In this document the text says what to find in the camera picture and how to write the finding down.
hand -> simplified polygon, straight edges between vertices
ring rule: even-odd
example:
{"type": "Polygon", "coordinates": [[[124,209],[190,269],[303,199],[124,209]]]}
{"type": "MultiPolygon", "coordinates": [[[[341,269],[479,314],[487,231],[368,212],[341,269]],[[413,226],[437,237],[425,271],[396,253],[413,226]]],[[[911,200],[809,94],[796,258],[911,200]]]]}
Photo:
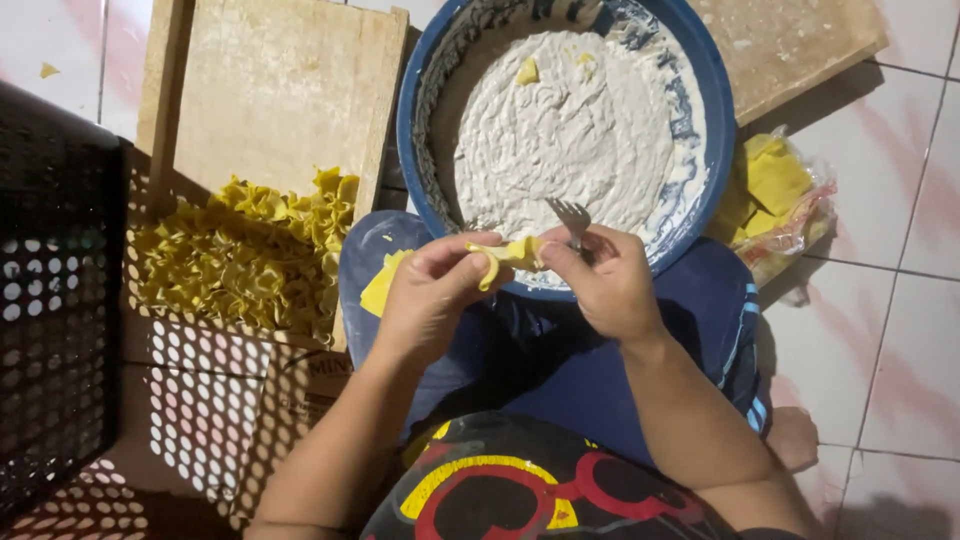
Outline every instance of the hand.
{"type": "Polygon", "coordinates": [[[583,245],[593,252],[592,267],[563,244],[570,239],[566,227],[541,237],[547,243],[540,248],[540,259],[570,285],[580,310],[595,330],[618,339],[621,345],[645,344],[669,335],[660,318],[650,266],[639,237],[590,225],[583,245]]]}
{"type": "Polygon", "coordinates": [[[767,446],[791,473],[799,473],[817,462],[817,426],[806,409],[781,406],[774,409],[767,432],[767,446]]]}
{"type": "Polygon", "coordinates": [[[514,278],[513,269],[501,269],[489,290],[478,288],[490,261],[485,254],[468,252],[467,242],[496,246],[501,239],[499,233],[445,236],[405,258],[390,285],[373,349],[421,370],[439,360],[464,307],[514,278]]]}

blue bowl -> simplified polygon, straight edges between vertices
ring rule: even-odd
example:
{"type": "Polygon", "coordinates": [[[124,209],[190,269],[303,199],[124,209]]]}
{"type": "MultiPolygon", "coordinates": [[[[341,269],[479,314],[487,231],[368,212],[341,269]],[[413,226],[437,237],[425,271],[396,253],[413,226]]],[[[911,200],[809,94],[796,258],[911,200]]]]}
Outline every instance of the blue bowl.
{"type": "MultiPolygon", "coordinates": [[[[704,132],[695,133],[687,93],[678,77],[675,84],[668,85],[679,102],[671,121],[674,139],[694,136],[700,144],[706,144],[703,164],[708,175],[704,188],[696,195],[684,194],[686,181],[664,186],[660,204],[670,205],[668,216],[680,217],[661,222],[655,239],[647,244],[647,257],[655,277],[676,262],[703,232],[726,186],[736,130],[727,70],[707,27],[684,0],[607,0],[599,10],[591,10],[592,19],[586,21],[578,16],[578,10],[585,4],[583,0],[559,1],[565,6],[557,10],[559,13],[552,13],[555,0],[448,0],[444,4],[417,42],[400,88],[396,139],[403,178],[414,207],[434,237],[460,231],[450,217],[449,204],[436,179],[436,167],[427,142],[429,117],[447,77],[456,69],[464,52],[487,29],[509,24],[518,17],[529,16],[532,21],[540,21],[555,16],[606,36],[611,29],[622,28],[625,21],[640,20],[645,28],[652,30],[646,34],[644,31],[631,33],[621,41],[627,44],[629,40],[628,46],[639,48],[656,33],[658,25],[664,25],[683,47],[693,69],[703,96],[706,120],[704,132]]],[[[521,282],[511,282],[503,288],[536,300],[575,300],[569,289],[521,282]]]]}

black t-shirt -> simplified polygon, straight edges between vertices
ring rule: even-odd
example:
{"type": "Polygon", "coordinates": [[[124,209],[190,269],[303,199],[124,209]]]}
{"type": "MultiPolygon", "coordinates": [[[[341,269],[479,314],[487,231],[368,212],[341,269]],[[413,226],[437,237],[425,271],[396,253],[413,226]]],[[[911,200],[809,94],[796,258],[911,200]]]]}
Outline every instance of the black t-shirt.
{"type": "Polygon", "coordinates": [[[803,540],[772,529],[735,534],[656,471],[500,412],[441,426],[360,538],[803,540]]]}

navy blue trousers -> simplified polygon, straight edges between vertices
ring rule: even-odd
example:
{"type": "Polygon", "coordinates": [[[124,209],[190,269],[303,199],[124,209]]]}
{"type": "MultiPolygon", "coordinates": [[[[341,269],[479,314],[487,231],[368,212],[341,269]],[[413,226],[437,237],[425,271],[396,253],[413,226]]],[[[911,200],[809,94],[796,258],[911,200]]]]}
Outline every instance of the navy blue trousers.
{"type": "MultiPolygon", "coordinates": [[[[367,358],[380,324],[360,307],[360,293],[385,254],[416,250],[432,239],[418,216],[395,210],[364,216],[347,235],[340,302],[355,368],[367,358]]],[[[654,279],[654,287],[667,329],[761,431],[767,408],[757,398],[758,307],[750,271],[727,247],[701,238],[654,279]]],[[[530,415],[653,465],[616,343],[597,334],[575,303],[501,291],[467,307],[446,355],[420,380],[404,438],[481,410],[530,415]]]]}

black plastic basket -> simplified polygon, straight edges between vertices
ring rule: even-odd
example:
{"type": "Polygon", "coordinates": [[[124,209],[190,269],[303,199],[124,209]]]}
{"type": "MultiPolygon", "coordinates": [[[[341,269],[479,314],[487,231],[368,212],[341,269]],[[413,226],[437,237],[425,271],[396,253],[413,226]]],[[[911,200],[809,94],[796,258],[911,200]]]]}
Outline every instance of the black plastic basket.
{"type": "Polygon", "coordinates": [[[110,132],[0,82],[0,530],[116,438],[123,159],[110,132]]]}

